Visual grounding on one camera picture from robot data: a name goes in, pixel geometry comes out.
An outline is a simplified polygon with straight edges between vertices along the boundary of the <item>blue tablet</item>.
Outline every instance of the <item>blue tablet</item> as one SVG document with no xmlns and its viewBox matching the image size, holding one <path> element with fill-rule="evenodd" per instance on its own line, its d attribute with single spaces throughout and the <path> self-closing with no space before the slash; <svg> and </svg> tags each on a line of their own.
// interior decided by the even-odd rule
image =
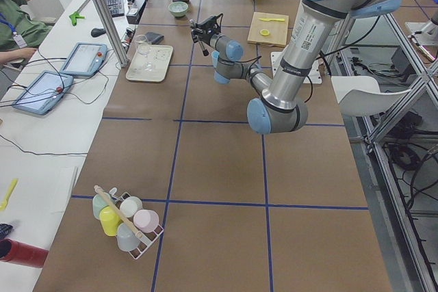
<svg viewBox="0 0 438 292">
<path fill-rule="evenodd" d="M 78 42 L 61 67 L 60 73 L 74 77 L 91 77 L 101 67 L 107 50 L 106 44 Z"/>
<path fill-rule="evenodd" d="M 72 84 L 73 77 L 70 75 L 42 71 L 12 103 L 12 107 L 43 116 L 59 103 Z"/>
</svg>

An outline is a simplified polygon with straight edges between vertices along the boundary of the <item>keyboard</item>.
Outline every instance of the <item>keyboard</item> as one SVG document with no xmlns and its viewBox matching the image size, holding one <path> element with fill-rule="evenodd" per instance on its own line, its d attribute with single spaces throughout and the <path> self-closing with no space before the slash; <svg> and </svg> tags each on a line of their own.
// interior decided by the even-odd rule
<svg viewBox="0 0 438 292">
<path fill-rule="evenodd" d="M 123 0 L 105 0 L 105 2 L 112 17 L 125 15 L 125 5 Z"/>
</svg>

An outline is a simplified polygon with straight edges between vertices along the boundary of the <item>bowl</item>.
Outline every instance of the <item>bowl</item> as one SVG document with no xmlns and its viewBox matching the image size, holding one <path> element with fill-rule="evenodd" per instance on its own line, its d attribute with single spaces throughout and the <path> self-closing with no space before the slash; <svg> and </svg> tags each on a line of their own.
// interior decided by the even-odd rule
<svg viewBox="0 0 438 292">
<path fill-rule="evenodd" d="M 189 5 L 183 1 L 175 1 L 169 4 L 169 12 L 175 17 L 182 17 L 189 10 Z"/>
</svg>

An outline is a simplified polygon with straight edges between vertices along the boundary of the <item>yellow cup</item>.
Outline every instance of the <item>yellow cup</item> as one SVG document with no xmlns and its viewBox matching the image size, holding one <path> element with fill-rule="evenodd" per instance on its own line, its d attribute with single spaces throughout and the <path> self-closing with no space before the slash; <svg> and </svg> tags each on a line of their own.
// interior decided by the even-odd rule
<svg viewBox="0 0 438 292">
<path fill-rule="evenodd" d="M 118 225 L 122 223 L 120 217 L 110 207 L 105 207 L 99 213 L 103 231 L 108 236 L 116 236 Z"/>
</svg>

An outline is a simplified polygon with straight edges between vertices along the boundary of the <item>wine glass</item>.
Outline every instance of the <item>wine glass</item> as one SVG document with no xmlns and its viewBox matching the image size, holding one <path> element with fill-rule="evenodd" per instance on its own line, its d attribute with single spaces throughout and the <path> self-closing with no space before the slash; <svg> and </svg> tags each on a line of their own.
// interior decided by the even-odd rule
<svg viewBox="0 0 438 292">
<path fill-rule="evenodd" d="M 148 61 L 148 55 L 152 51 L 152 41 L 150 41 L 144 34 L 135 36 L 134 44 L 136 45 L 136 51 L 144 57 L 146 63 L 140 68 L 145 71 L 152 71 L 154 69 L 153 63 Z"/>
</svg>

